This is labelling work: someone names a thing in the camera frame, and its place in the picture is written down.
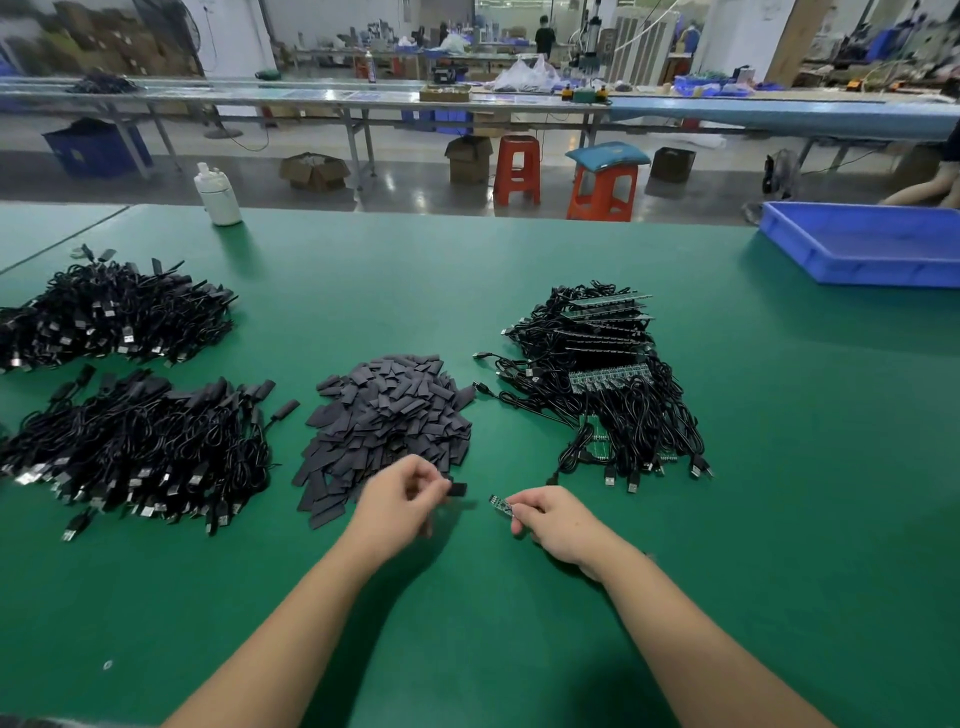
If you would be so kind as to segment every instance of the green table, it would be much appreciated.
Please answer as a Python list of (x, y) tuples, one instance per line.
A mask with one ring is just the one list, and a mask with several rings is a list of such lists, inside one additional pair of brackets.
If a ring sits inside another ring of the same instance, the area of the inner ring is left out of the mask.
[(0, 203), (0, 274), (125, 209), (123, 205)]
[[(290, 486), (316, 382), (390, 352), (473, 352), (555, 284), (654, 294), (652, 331), (700, 418), (712, 482), (681, 467), (635, 496), (581, 467), (562, 483), (842, 726), (960, 725), (960, 294), (821, 287), (742, 228), (289, 210), (218, 231), (144, 206), (77, 238), (240, 294), (237, 329), (172, 370), (179, 387), (275, 379), (273, 487), (207, 539), (198, 522), (96, 521), (46, 488), (0, 490), (0, 708), (157, 723), (226, 659), (341, 533), (311, 531)], [(70, 263), (6, 276), (0, 304)], [(105, 368), (129, 368), (102, 360)], [(81, 362), (0, 378), (8, 422)], [(441, 535), (378, 574), (306, 724), (662, 725), (671, 718), (603, 594), (515, 541), (486, 503), (536, 486), (569, 431), (481, 399)], [(103, 670), (107, 660), (112, 668)]]

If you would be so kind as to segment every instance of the orange stool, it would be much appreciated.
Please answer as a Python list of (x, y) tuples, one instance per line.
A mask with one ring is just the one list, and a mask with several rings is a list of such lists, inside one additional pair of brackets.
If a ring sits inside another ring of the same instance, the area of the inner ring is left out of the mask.
[[(595, 220), (608, 223), (629, 223), (634, 214), (634, 196), (636, 195), (636, 164), (617, 164), (596, 173), (593, 191), (580, 194), (580, 184), (584, 179), (585, 167), (577, 166), (577, 179), (573, 183), (573, 194), (566, 208), (567, 220)], [(620, 177), (630, 178), (630, 196), (621, 200), (613, 195), (613, 187)]]
[[(514, 155), (523, 154), (523, 166), (514, 167)], [(498, 205), (510, 203), (511, 192), (532, 192), (534, 203), (540, 204), (540, 143), (535, 136), (504, 136), (496, 156), (496, 178), (493, 200)]]

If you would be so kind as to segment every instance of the white hose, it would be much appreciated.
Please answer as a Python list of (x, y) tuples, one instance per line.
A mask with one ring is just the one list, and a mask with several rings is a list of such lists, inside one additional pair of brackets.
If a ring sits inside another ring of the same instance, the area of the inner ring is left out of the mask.
[(631, 43), (633, 43), (637, 38), (641, 37), (644, 33), (648, 33), (648, 32), (650, 32), (651, 30), (653, 30), (654, 26), (657, 25), (657, 23), (659, 23), (661, 20), (663, 20), (663, 19), (666, 17), (666, 14), (667, 14), (668, 12), (672, 11), (674, 8), (676, 8), (679, 3), (680, 3), (680, 0), (673, 0), (673, 5), (671, 5), (671, 6), (670, 6), (669, 8), (667, 8), (665, 11), (663, 11), (663, 15), (661, 15), (659, 18), (657, 18), (656, 20), (654, 20), (654, 22), (652, 22), (650, 25), (648, 25), (648, 26), (647, 26), (646, 28), (644, 28), (642, 31), (640, 31), (639, 33), (637, 33), (635, 36), (633, 36), (632, 38), (630, 38), (630, 40), (628, 40), (626, 43), (624, 43), (623, 45), (620, 45), (620, 46), (617, 46), (616, 48), (614, 48), (614, 49), (613, 49), (613, 52), (616, 53), (617, 51), (622, 51), (622, 50), (623, 50), (624, 48), (626, 48), (628, 45), (630, 45)]

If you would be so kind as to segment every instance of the pile of black cables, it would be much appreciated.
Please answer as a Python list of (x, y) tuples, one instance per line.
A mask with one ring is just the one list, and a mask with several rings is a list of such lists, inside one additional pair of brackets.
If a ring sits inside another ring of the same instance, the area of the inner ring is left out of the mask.
[(624, 476), (635, 493), (642, 473), (662, 474), (664, 463), (681, 456), (689, 457), (692, 477), (712, 475), (697, 419), (647, 330), (647, 298), (597, 281), (554, 288), (530, 316), (502, 331), (523, 358), (474, 355), (495, 357), (497, 375), (521, 396), (476, 384), (479, 392), (577, 431), (548, 484), (578, 463), (597, 463), (606, 466), (607, 485)]
[(134, 93), (140, 86), (123, 76), (115, 76), (103, 71), (90, 71), (75, 84), (66, 89), (67, 93)]
[(233, 291), (177, 273), (182, 261), (164, 270), (154, 258), (144, 276), (133, 263), (111, 261), (115, 251), (82, 250), (86, 264), (55, 274), (32, 301), (0, 307), (0, 373), (111, 352), (182, 362), (233, 328)]
[(220, 377), (181, 392), (146, 369), (104, 375), (95, 393), (74, 402), (93, 375), (84, 366), (0, 447), (0, 476), (49, 483), (61, 502), (84, 505), (65, 541), (96, 512), (114, 510), (168, 523), (205, 518), (212, 536), (267, 488), (267, 432), (299, 406), (290, 400), (265, 422), (269, 379), (234, 387)]

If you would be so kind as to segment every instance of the white plastic bottle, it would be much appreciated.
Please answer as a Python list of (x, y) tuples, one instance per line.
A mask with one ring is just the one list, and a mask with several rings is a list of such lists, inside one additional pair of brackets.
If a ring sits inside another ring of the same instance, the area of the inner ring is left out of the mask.
[(243, 221), (240, 215), (240, 206), (237, 205), (233, 187), (227, 175), (214, 167), (210, 169), (206, 162), (197, 164), (199, 174), (193, 178), (200, 192), (200, 199), (204, 201), (206, 214), (214, 225), (236, 225)]
[(370, 52), (370, 49), (367, 49), (367, 53), (364, 54), (364, 59), (367, 61), (367, 81), (371, 84), (376, 83), (376, 61), (373, 60), (373, 53)]

